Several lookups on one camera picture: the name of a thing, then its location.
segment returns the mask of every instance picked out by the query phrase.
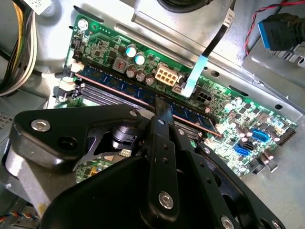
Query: black cable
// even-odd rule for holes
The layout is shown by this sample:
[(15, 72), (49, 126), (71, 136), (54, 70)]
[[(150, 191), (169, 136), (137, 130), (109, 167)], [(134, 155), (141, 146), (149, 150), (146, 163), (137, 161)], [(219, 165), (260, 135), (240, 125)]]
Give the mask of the black cable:
[[(233, 0), (232, 4), (230, 6), (231, 10), (234, 10), (235, 3), (236, 3), (236, 0)], [(215, 35), (215, 37), (213, 38), (211, 43), (208, 45), (208, 47), (206, 47), (206, 49), (202, 53), (202, 56), (208, 57), (211, 54), (211, 52), (214, 50), (216, 45), (219, 43), (219, 41), (223, 38), (223, 36), (227, 32), (228, 28), (229, 27), (227, 27), (226, 25), (222, 24), (220, 30), (217, 32), (217, 34)]]
[(167, 11), (173, 13), (189, 13), (200, 9), (213, 0), (157, 0)]

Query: screw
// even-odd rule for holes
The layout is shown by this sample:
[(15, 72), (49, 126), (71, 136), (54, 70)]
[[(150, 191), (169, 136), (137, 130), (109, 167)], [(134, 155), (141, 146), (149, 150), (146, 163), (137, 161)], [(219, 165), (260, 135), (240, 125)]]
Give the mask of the screw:
[(135, 116), (135, 117), (137, 116), (137, 113), (135, 113), (134, 111), (130, 111), (129, 113), (130, 113), (132, 116)]
[(162, 121), (161, 119), (158, 119), (158, 122), (164, 125), (164, 121)]
[(51, 129), (50, 123), (43, 119), (36, 119), (30, 125), (34, 130), (39, 132), (46, 132)]
[(208, 149), (208, 148), (203, 148), (203, 150), (207, 153), (207, 154), (210, 154), (211, 152), (210, 152), (210, 150)]
[(276, 229), (282, 229), (281, 226), (275, 220), (271, 220), (271, 222)]
[(166, 209), (173, 208), (173, 199), (167, 192), (161, 192), (158, 196), (158, 199), (162, 207)]
[(234, 229), (233, 223), (230, 221), (230, 219), (227, 216), (221, 217), (221, 223), (223, 224), (223, 227), (225, 229)]
[(178, 129), (178, 132), (181, 134), (181, 135), (184, 135), (185, 132), (182, 130), (182, 129)]

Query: white capacitor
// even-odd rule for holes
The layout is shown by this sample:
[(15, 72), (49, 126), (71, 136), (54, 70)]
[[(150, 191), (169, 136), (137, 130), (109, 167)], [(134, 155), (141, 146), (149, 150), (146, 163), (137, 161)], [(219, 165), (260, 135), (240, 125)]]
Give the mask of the white capacitor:
[(137, 54), (137, 47), (134, 44), (130, 44), (126, 48), (126, 55), (130, 58), (135, 57)]
[(138, 52), (134, 58), (134, 62), (137, 65), (143, 65), (145, 63), (145, 56), (143, 55), (143, 53)]

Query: capacitor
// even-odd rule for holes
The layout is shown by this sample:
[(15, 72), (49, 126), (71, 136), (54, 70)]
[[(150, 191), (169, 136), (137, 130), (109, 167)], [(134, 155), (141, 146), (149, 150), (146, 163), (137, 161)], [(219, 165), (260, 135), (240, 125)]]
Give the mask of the capacitor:
[(206, 107), (206, 108), (204, 109), (204, 112), (205, 112), (206, 114), (208, 114), (208, 113), (211, 112), (211, 109), (210, 109), (209, 107)]
[(223, 101), (222, 106), (226, 112), (230, 112), (233, 109), (233, 105), (229, 100)]
[(269, 160), (273, 160), (274, 156), (270, 153), (270, 151), (268, 149), (264, 150), (264, 154), (265, 156), (269, 159)]
[(144, 82), (145, 79), (146, 79), (146, 75), (145, 75), (144, 70), (143, 70), (143, 69), (139, 69), (139, 70), (137, 71), (137, 75), (136, 75), (135, 78), (136, 78), (137, 81), (139, 81), (139, 82)]
[(272, 126), (278, 126), (278, 120), (274, 117), (267, 118), (267, 122)]
[(243, 132), (246, 134), (247, 137), (252, 137), (252, 135), (253, 135), (251, 130), (246, 126), (243, 128)]
[(148, 73), (146, 75), (145, 83), (149, 86), (153, 85), (154, 83), (154, 75), (152, 73)]
[(236, 122), (233, 119), (228, 120), (228, 124), (230, 127), (235, 128), (236, 127)]
[(129, 65), (126, 70), (126, 75), (128, 78), (134, 78), (137, 73), (137, 68), (135, 65)]
[(242, 137), (242, 142), (247, 142), (248, 141), (248, 138), (246, 138), (246, 137)]
[(261, 154), (259, 156), (259, 159), (261, 159), (261, 161), (266, 165), (269, 163), (269, 159), (265, 156), (265, 154)]
[(143, 65), (145, 63), (145, 56), (143, 55), (143, 53), (138, 52), (134, 58), (134, 62), (137, 65)]
[(240, 106), (242, 103), (243, 103), (243, 99), (241, 97), (237, 97), (235, 98), (232, 103), (235, 105), (235, 106)]
[(137, 54), (137, 47), (134, 44), (130, 44), (126, 48), (126, 55), (130, 58), (135, 57)]
[(270, 132), (270, 137), (274, 142), (278, 142), (281, 140), (280, 137), (277, 135), (277, 133), (274, 131)]
[(246, 136), (240, 127), (236, 128), (236, 132), (238, 133), (238, 136), (240, 136), (240, 137)]

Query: blue connector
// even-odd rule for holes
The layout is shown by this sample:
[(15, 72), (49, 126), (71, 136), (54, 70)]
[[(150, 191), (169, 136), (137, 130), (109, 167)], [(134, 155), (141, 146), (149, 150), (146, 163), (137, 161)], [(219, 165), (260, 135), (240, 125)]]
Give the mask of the blue connector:
[(233, 149), (235, 150), (235, 152), (237, 152), (238, 154), (241, 154), (243, 156), (249, 156), (250, 155), (250, 150), (242, 147), (239, 143), (234, 145)]
[(252, 128), (251, 131), (253, 133), (252, 138), (254, 138), (260, 142), (267, 142), (270, 140), (269, 135), (266, 134), (264, 131), (261, 131), (261, 130), (255, 129), (255, 128)]

